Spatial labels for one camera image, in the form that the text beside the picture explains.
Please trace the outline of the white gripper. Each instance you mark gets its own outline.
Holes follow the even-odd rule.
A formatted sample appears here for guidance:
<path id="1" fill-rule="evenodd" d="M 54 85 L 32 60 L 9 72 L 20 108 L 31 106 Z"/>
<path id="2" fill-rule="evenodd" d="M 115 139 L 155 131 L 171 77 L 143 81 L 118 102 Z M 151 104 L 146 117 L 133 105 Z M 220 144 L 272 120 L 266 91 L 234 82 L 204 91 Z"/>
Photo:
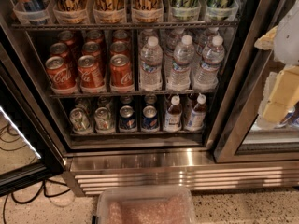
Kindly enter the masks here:
<path id="1" fill-rule="evenodd" d="M 295 1 L 278 27 L 273 27 L 258 38 L 254 47 L 262 50 L 274 49 L 275 57 L 288 65 L 277 74 L 262 113 L 265 120 L 277 124 L 299 101 L 299 0 Z"/>

